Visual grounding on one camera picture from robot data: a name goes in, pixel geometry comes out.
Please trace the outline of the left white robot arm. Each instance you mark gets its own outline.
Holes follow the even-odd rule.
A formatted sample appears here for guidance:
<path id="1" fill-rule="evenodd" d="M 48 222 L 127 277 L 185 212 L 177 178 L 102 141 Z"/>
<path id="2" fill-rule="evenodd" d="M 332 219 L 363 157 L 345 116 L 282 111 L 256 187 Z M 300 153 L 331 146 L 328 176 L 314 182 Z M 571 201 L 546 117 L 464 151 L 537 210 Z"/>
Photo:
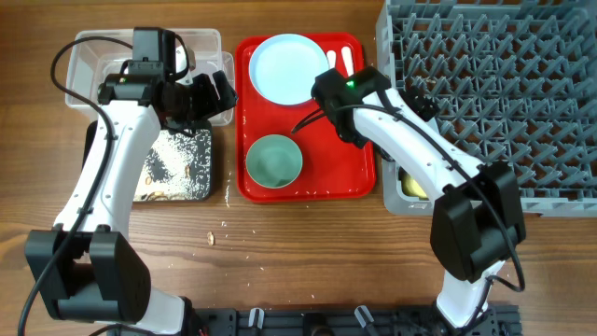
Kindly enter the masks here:
<path id="1" fill-rule="evenodd" d="M 190 83 L 182 37 L 137 27 L 132 57 L 99 86 L 90 106 L 98 119 L 76 187 L 51 229 L 31 231 L 24 255 L 34 277 L 30 295 L 56 320 L 99 323 L 146 335 L 204 335 L 189 299 L 151 284 L 129 242 L 132 202 L 146 155 L 162 130 L 192 136 L 210 117 L 233 108 L 236 91 L 223 72 Z"/>

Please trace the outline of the yellow plastic cup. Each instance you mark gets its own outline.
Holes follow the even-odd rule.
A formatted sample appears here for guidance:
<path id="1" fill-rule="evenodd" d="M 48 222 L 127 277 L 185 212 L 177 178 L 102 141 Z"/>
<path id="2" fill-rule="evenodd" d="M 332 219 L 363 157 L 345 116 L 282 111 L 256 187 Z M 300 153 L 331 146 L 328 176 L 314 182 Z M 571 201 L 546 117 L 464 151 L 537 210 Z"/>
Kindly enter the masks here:
<path id="1" fill-rule="evenodd" d="M 406 196 L 417 197 L 422 200 L 427 200 L 427 195 L 423 191 L 423 188 L 411 175 L 409 175 L 408 173 L 404 173 L 400 181 L 402 185 L 402 191 Z"/>

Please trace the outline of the white plastic spoon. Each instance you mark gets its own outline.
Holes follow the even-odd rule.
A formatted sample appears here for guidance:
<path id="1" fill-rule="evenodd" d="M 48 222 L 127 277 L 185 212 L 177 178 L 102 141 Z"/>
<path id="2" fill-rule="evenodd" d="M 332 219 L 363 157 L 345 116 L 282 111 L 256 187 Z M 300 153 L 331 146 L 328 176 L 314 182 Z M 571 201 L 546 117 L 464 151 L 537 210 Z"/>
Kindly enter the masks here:
<path id="1" fill-rule="evenodd" d="M 334 50 L 329 50 L 326 53 L 326 58 L 327 58 L 327 63 L 330 69 L 333 69 L 336 67 L 336 61 L 337 61 L 337 54 Z"/>

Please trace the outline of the green bowl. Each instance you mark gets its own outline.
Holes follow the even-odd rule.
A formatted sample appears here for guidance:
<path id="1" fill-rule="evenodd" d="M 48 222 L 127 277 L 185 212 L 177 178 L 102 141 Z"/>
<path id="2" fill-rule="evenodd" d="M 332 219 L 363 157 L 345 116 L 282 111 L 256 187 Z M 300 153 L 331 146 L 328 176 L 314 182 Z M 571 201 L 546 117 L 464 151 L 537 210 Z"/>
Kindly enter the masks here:
<path id="1" fill-rule="evenodd" d="M 303 156 L 289 137 L 270 134 L 256 140 L 245 158 L 245 170 L 251 179 L 266 189 L 281 189 L 300 175 Z"/>

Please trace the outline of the white plastic fork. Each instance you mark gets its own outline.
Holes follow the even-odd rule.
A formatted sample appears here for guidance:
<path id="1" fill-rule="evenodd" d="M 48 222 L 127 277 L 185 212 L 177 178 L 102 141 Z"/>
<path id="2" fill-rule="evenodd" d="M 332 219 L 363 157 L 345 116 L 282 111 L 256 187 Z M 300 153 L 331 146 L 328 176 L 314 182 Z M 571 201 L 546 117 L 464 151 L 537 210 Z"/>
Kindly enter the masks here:
<path id="1" fill-rule="evenodd" d="M 347 76 L 350 77 L 354 74 L 354 59 L 352 50 L 350 47 L 343 47 L 340 52 Z"/>

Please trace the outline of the light blue plate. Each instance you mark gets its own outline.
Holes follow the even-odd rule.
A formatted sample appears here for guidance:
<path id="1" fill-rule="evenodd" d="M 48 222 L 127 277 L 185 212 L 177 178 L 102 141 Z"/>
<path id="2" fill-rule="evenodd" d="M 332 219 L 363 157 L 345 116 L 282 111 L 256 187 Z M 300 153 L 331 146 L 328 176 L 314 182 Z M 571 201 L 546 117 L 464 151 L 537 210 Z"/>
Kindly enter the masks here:
<path id="1" fill-rule="evenodd" d="M 315 79 L 329 70 L 326 54 L 305 35 L 274 35 L 260 43 L 249 60 L 253 87 L 277 105 L 302 105 L 312 99 Z"/>

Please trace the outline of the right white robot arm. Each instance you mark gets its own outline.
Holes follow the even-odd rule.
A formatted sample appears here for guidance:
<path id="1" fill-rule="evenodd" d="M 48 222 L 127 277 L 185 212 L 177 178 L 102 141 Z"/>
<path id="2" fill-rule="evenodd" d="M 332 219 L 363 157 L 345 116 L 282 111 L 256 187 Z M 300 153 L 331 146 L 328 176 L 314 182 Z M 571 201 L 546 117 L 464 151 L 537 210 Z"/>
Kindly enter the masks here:
<path id="1" fill-rule="evenodd" d="M 311 95 L 340 140 L 371 142 L 423 189 L 433 205 L 430 245 L 443 266 L 435 301 L 451 330 L 472 330 L 487 309 L 494 283 L 522 292 L 516 246 L 526 238 L 517 177 L 503 161 L 484 163 L 427 123 L 437 105 L 417 91 L 399 91 L 374 67 L 350 77 L 330 69 Z"/>

